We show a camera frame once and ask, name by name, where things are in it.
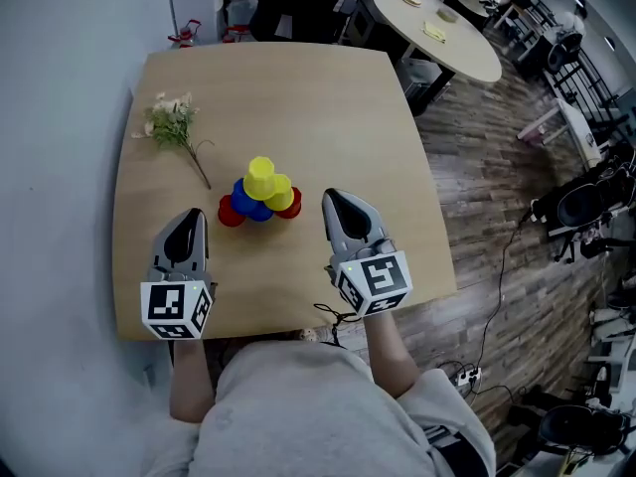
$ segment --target plastic cup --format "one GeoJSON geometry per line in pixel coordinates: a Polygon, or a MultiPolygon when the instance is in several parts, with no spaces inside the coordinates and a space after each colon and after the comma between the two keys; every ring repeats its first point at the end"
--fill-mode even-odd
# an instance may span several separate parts
{"type": "Polygon", "coordinates": [[[258,205],[258,201],[247,195],[242,187],[242,179],[238,179],[232,191],[232,208],[238,214],[246,216],[256,208],[256,205],[258,205]]]}
{"type": "Polygon", "coordinates": [[[247,216],[250,219],[257,221],[259,223],[263,223],[267,221],[273,215],[274,215],[273,210],[269,209],[263,202],[258,202],[258,204],[256,205],[256,208],[253,211],[251,211],[249,214],[247,214],[247,216]]]}
{"type": "Polygon", "coordinates": [[[265,200],[265,204],[275,212],[289,209],[294,201],[294,191],[287,175],[274,175],[276,194],[265,200]]]}
{"type": "Polygon", "coordinates": [[[274,163],[268,157],[255,157],[249,162],[242,182],[245,193],[253,200],[264,201],[276,192],[274,163]]]}
{"type": "Polygon", "coordinates": [[[298,191],[298,188],[292,188],[294,192],[294,200],[292,204],[289,206],[287,210],[277,212],[276,215],[283,219],[294,219],[298,214],[300,214],[300,209],[302,207],[302,193],[298,191]]]}
{"type": "Polygon", "coordinates": [[[227,227],[237,227],[245,221],[245,216],[238,214],[232,208],[232,197],[225,195],[219,201],[219,211],[217,213],[219,221],[227,227]]]}

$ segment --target wooden floor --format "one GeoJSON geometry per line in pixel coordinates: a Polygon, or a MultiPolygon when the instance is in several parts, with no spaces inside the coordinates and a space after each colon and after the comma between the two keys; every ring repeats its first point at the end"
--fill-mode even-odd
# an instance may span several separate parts
{"type": "MultiPolygon", "coordinates": [[[[423,369],[449,360],[476,363],[486,321],[497,306],[504,245],[532,198],[582,172],[568,136],[548,149],[517,140],[517,132],[542,115],[553,98],[541,83],[527,84],[517,75],[501,53],[506,43],[501,32],[490,28],[485,35],[500,57],[502,78],[486,85],[456,76],[443,99],[415,119],[437,186],[459,288],[449,298],[396,314],[423,369]]],[[[542,384],[567,397],[572,377],[583,373],[588,311],[595,298],[602,298],[601,282],[613,284],[626,256],[579,256],[568,265],[554,263],[558,248],[560,241],[548,242],[542,226],[531,222],[510,246],[504,300],[490,324],[481,363],[482,391],[503,384],[515,393],[542,384]]],[[[360,324],[345,328],[341,342],[367,359],[360,324]]],[[[453,366],[445,369],[450,373],[453,366]]],[[[473,403],[495,439],[500,464],[525,432],[505,424],[509,407],[503,389],[482,394],[473,403]]]]}

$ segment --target power strip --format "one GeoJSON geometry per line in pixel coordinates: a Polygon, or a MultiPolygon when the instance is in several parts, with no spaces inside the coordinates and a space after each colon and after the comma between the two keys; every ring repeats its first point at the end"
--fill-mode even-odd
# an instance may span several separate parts
{"type": "Polygon", "coordinates": [[[475,384],[480,379],[481,368],[470,370],[468,373],[460,373],[459,375],[457,375],[457,386],[463,387],[465,385],[468,385],[471,380],[473,381],[473,384],[475,384]]]}

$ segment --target green plant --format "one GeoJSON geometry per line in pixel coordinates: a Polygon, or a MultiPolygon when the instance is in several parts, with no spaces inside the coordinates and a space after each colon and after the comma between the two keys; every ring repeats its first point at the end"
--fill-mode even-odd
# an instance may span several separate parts
{"type": "Polygon", "coordinates": [[[146,123],[144,133],[134,133],[133,138],[149,137],[154,139],[159,148],[177,147],[188,152],[199,169],[208,189],[212,189],[199,159],[197,151],[190,141],[189,127],[199,108],[192,107],[192,95],[188,92],[182,97],[165,100],[165,93],[157,93],[157,102],[144,111],[146,123]]]}

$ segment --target flower stem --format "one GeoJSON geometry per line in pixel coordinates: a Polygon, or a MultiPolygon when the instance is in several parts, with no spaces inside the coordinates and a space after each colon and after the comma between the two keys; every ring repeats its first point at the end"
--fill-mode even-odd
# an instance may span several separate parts
{"type": "Polygon", "coordinates": [[[188,153],[190,154],[190,157],[192,157],[192,160],[197,165],[197,168],[199,168],[199,172],[203,176],[203,180],[206,183],[206,186],[208,187],[208,189],[212,190],[212,186],[210,185],[210,181],[208,180],[208,177],[206,177],[206,174],[204,173],[203,168],[201,167],[201,164],[199,164],[199,159],[197,159],[197,154],[195,154],[195,151],[192,149],[191,146],[189,146],[187,148],[187,150],[188,150],[188,153]]]}

